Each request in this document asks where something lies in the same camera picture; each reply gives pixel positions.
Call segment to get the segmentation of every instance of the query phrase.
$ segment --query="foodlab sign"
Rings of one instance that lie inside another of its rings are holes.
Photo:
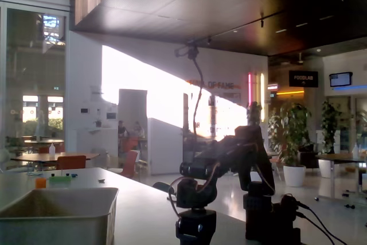
[[[290,87],[318,87],[317,71],[289,71]]]

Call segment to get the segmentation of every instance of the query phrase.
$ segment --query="yellow light strip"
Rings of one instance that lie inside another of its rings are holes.
[[[289,94],[301,94],[304,91],[294,91],[294,92],[278,92],[277,95],[289,95]]]
[[[265,80],[264,74],[260,75],[260,102],[261,102],[261,121],[265,120]]]

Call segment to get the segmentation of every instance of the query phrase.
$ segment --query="gray plastic bin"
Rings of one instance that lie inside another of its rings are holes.
[[[35,189],[0,210],[1,245],[111,245],[117,188]]]

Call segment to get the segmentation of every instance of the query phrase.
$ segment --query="orange object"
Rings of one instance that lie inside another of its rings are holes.
[[[124,137],[122,138],[123,152],[128,152],[137,146],[139,143],[139,137]]]
[[[65,145],[63,143],[56,145],[55,146],[55,152],[56,153],[61,153],[61,152],[65,152]]]
[[[38,148],[38,153],[40,153],[40,154],[45,154],[45,153],[49,153],[49,147],[47,147],[47,146],[42,146],[42,147],[39,147]]]
[[[36,189],[45,189],[45,188],[46,188],[46,178],[37,178]]]
[[[122,176],[132,179],[135,174],[135,162],[138,153],[136,151],[130,150],[126,153],[126,161],[124,163],[124,169],[122,170]]]
[[[85,169],[87,158],[85,155],[60,156],[56,169]]]

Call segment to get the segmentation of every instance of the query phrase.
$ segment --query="robotic arm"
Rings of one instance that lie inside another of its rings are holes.
[[[220,142],[213,141],[194,162],[181,164],[179,171],[183,176],[206,180],[206,184],[200,186],[195,180],[182,180],[177,188],[178,207],[203,208],[213,202],[217,196],[217,179],[229,170],[238,172],[241,189],[248,191],[250,171],[255,168],[263,179],[263,194],[274,195],[272,168],[260,127],[240,126],[235,133],[235,136],[227,136]]]
[[[262,182],[251,181],[252,168]],[[229,170],[238,172],[241,189],[248,192],[244,195],[246,238],[262,244],[300,244],[300,231],[293,229],[298,209],[294,198],[283,196],[281,203],[271,203],[274,177],[259,126],[238,127],[235,136],[213,141],[192,163],[182,163],[179,170],[183,177],[177,186],[177,207],[191,209],[176,212],[176,237],[181,245],[210,244],[216,230],[216,212],[205,207],[217,197],[217,179]],[[206,181],[200,185],[195,179]]]

